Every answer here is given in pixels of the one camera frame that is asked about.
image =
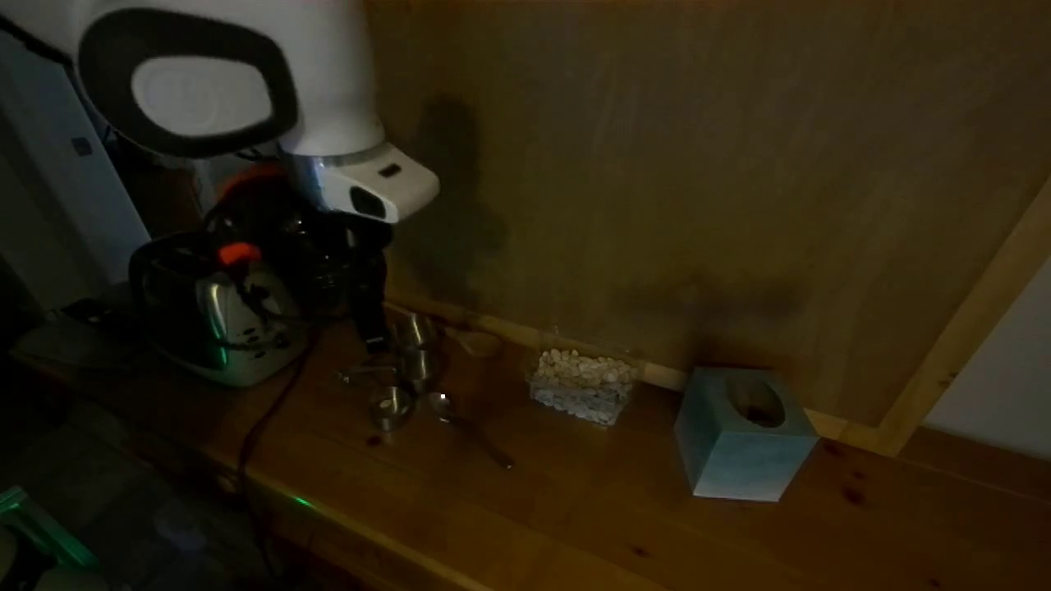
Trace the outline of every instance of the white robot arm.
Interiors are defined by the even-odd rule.
[[[141,146],[211,158],[279,138],[325,211],[399,223],[437,178],[377,122],[360,0],[0,0],[71,59]]]

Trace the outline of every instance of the red object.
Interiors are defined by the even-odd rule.
[[[219,246],[219,267],[256,267],[261,258],[256,244],[235,239]]]

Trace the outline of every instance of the wooden wall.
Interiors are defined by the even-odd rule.
[[[393,290],[876,428],[1051,173],[1046,0],[370,0]]]

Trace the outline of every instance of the tissue box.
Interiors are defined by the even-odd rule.
[[[684,393],[675,438],[693,495],[777,501],[819,433],[774,375],[698,368]]]

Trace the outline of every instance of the wooden surface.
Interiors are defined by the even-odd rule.
[[[393,290],[659,368],[774,368],[872,446],[938,393],[915,372],[1051,173],[1041,0],[369,17],[391,133],[444,178]]]
[[[501,474],[426,418],[375,442],[365,391],[339,379],[360,348],[333,329],[250,479],[285,498],[281,532],[381,586],[1051,586],[1046,498],[837,442],[777,505],[689,498],[675,393],[636,391],[595,429],[525,400],[530,361],[447,350],[444,386],[518,463]],[[285,379],[231,393],[147,355],[130,372],[28,365],[219,466]]]

